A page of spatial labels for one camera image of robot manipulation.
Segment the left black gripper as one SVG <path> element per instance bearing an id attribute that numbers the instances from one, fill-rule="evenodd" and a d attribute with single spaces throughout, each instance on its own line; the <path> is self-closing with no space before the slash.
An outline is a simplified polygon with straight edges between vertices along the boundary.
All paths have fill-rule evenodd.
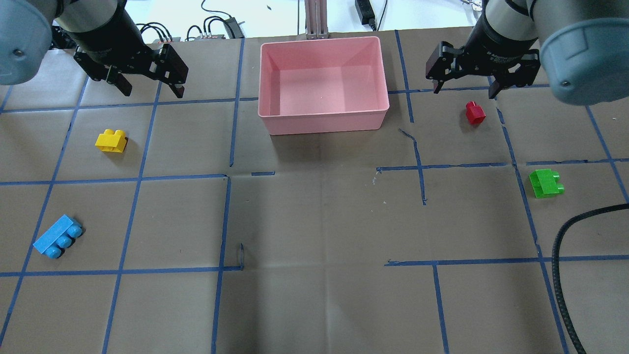
<path id="1" fill-rule="evenodd" d="M 133 87 L 123 73 L 140 74 L 183 98 L 189 68 L 171 44 L 148 47 L 124 7 L 57 7 L 54 20 L 76 42 L 73 59 L 93 81 L 104 79 L 129 97 Z"/>

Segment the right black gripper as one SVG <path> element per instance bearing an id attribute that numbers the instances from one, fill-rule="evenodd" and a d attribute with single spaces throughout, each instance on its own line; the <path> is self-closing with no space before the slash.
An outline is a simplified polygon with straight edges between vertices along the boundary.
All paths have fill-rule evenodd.
<path id="1" fill-rule="evenodd" d="M 494 78 L 489 99 L 495 99 L 502 90 L 533 84 L 541 67 L 540 52 L 533 49 L 536 34 L 525 34 L 523 39 L 507 36 L 506 30 L 515 29 L 513 20 L 507 22 L 506 29 L 497 27 L 483 13 L 463 46 L 438 43 L 426 62 L 426 78 L 433 83 L 434 94 L 445 82 L 469 75 Z"/>

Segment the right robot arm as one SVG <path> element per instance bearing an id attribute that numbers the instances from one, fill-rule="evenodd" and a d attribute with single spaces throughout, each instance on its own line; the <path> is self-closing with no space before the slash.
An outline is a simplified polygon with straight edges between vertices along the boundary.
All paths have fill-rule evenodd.
<path id="1" fill-rule="evenodd" d="M 492 77 L 489 97 L 546 72 L 553 96 L 576 106 L 628 96 L 626 0 L 484 0 L 467 42 L 440 42 L 426 62 L 434 93 L 465 76 Z"/>

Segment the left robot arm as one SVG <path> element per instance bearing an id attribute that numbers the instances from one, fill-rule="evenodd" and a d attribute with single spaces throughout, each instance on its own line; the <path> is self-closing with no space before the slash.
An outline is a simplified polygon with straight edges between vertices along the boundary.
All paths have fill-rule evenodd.
<path id="1" fill-rule="evenodd" d="M 127 74 L 142 75 L 184 95 L 189 69 L 168 43 L 148 47 L 124 0 L 3 0 L 0 5 L 1 83 L 36 76 L 53 43 L 53 24 L 77 45 L 74 60 L 93 81 L 132 94 Z"/>

